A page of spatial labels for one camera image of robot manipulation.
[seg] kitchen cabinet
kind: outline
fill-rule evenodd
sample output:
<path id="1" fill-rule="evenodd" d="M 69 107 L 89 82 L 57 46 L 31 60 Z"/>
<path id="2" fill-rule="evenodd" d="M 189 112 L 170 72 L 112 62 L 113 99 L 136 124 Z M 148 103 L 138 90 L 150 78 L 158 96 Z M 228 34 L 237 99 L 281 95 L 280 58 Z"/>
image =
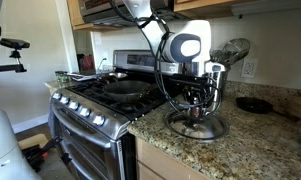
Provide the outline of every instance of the kitchen cabinet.
<path id="1" fill-rule="evenodd" d="M 102 26 L 102 25 L 95 25 L 92 23 L 85 23 L 80 14 L 79 1 L 78 0 L 67 0 L 67 3 L 68 3 L 69 16 L 70 16 L 70 21 L 71 21 L 73 30 L 103 32 L 103 31 L 112 31 L 112 30 L 121 29 L 118 27 Z"/>
<path id="2" fill-rule="evenodd" d="M 193 19 L 232 16 L 231 6 L 256 0 L 175 0 L 174 11 Z"/>
<path id="3" fill-rule="evenodd" d="M 209 179 L 149 143 L 136 138 L 137 176 L 147 179 Z"/>

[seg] stainless steel oven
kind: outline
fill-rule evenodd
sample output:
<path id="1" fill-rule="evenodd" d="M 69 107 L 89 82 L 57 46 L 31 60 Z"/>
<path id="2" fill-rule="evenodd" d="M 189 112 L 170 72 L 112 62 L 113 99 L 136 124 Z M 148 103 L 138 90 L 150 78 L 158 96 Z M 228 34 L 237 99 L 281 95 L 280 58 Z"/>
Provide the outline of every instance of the stainless steel oven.
<path id="1" fill-rule="evenodd" d="M 124 69 L 124 64 L 115 63 L 116 72 L 127 74 L 119 81 L 155 84 L 153 74 L 149 69 L 144 70 L 142 64 L 145 60 L 154 61 L 149 52 L 115 51 L 114 59 L 133 67 Z M 180 87 L 169 85 L 171 73 L 166 76 L 167 91 L 172 96 L 178 95 Z M 118 102 L 104 92 L 105 85 L 107 82 L 102 80 L 90 80 L 56 91 L 50 98 L 49 127 L 53 136 L 63 139 L 58 147 L 60 157 L 77 179 L 133 180 L 136 179 L 135 144 L 127 126 L 166 99 L 159 89 L 153 88 L 135 102 Z"/>

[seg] oven door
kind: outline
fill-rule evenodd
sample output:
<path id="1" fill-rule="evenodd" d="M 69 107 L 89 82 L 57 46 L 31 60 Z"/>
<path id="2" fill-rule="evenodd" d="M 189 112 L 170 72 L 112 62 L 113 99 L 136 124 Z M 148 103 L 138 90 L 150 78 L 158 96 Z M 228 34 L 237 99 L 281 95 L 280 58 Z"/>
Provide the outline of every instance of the oven door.
<path id="1" fill-rule="evenodd" d="M 52 134 L 63 139 L 59 154 L 71 159 L 66 165 L 77 179 L 125 179 L 121 140 L 112 141 L 79 125 L 74 115 L 57 104 L 52 104 L 52 111 Z"/>

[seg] stove knob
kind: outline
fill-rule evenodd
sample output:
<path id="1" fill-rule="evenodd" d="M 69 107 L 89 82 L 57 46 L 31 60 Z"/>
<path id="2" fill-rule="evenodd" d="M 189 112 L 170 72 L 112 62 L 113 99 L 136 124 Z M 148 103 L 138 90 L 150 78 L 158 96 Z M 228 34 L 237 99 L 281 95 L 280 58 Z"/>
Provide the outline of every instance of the stove knob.
<path id="1" fill-rule="evenodd" d="M 68 104 L 69 101 L 70 101 L 70 98 L 68 98 L 68 97 L 66 97 L 66 96 L 62 96 L 62 98 L 61 98 L 61 100 L 60 100 L 60 102 L 61 102 L 62 104 Z"/>
<path id="2" fill-rule="evenodd" d="M 96 115 L 96 117 L 93 120 L 93 123 L 97 126 L 101 126 L 105 120 L 106 118 L 103 115 Z"/>
<path id="3" fill-rule="evenodd" d="M 53 95 L 52 95 L 52 98 L 53 99 L 57 99 L 57 100 L 59 100 L 60 98 L 61 98 L 61 93 L 54 93 Z"/>
<path id="4" fill-rule="evenodd" d="M 80 115 L 81 116 L 84 116 L 84 117 L 88 117 L 90 115 L 90 109 L 88 108 L 82 108 L 81 111 L 80 111 Z"/>
<path id="5" fill-rule="evenodd" d="M 71 101 L 70 104 L 69 104 L 69 108 L 72 109 L 72 110 L 77 110 L 79 107 L 79 103 L 77 102 L 74 102 L 74 101 Z"/>

